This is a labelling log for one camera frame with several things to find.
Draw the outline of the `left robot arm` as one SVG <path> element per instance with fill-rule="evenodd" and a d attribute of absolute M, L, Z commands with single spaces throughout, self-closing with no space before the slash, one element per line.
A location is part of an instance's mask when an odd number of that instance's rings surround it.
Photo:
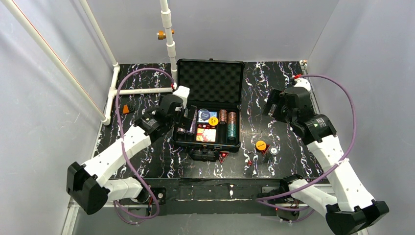
<path fill-rule="evenodd" d="M 184 117 L 190 89 L 179 86 L 161 98 L 157 107 L 147 110 L 120 139 L 97 156 L 67 169 L 67 193 L 88 215 L 101 210 L 109 201 L 136 199 L 149 190 L 137 176 L 112 180 L 111 176 L 138 152 L 148 148 L 175 127 L 188 128 L 192 121 Z"/>

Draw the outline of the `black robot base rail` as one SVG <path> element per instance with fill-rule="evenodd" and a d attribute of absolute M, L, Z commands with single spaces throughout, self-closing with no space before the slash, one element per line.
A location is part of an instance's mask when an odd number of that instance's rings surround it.
<path fill-rule="evenodd" d="M 136 177 L 109 180 L 100 186 L 89 177 L 76 183 L 68 180 L 66 191 L 87 214 L 98 212 L 109 202 L 119 201 L 121 205 L 141 205 L 160 214 L 225 214 L 260 213 L 272 215 L 271 208 L 255 202 L 262 196 L 273 196 L 280 192 L 280 179 L 147 179 L 147 184 L 155 195 L 150 193 Z"/>

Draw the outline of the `black poker set case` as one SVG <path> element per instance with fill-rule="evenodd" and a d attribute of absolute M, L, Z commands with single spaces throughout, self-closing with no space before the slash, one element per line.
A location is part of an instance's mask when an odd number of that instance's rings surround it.
<path fill-rule="evenodd" d="M 236 139 L 227 139 L 228 123 L 216 127 L 216 142 L 196 141 L 194 136 L 178 135 L 174 130 L 172 140 L 175 145 L 182 147 L 194 161 L 219 161 L 219 152 L 235 153 L 239 150 L 241 117 L 240 105 L 242 102 L 242 85 L 245 72 L 245 63 L 242 61 L 180 59 L 177 61 L 178 85 L 188 87 L 187 106 L 195 105 L 197 112 L 200 109 L 217 112 L 221 109 L 227 112 L 236 112 Z"/>

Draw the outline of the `black red all-in triangle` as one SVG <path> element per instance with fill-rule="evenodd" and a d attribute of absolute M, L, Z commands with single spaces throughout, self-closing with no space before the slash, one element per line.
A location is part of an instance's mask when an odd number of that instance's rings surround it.
<path fill-rule="evenodd" d="M 227 151 L 220 151 L 219 152 L 219 161 L 222 164 L 224 162 L 224 160 L 227 158 L 227 156 L 229 155 L 229 152 Z"/>

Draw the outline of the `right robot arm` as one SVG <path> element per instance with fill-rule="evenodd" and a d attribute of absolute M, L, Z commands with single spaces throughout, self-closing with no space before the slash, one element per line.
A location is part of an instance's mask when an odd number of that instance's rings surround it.
<path fill-rule="evenodd" d="M 319 179 L 308 182 L 293 174 L 280 180 L 275 195 L 263 195 L 257 202 L 276 208 L 280 199 L 297 199 L 311 212 L 324 216 L 334 234 L 350 235 L 376 224 L 389 207 L 364 187 L 349 163 L 349 151 L 342 150 L 332 122 L 314 111 L 310 92 L 307 76 L 301 75 L 294 79 L 294 86 L 270 92 L 263 114 L 289 124 L 320 163 L 321 178 L 330 182 L 334 193 L 318 189 Z"/>

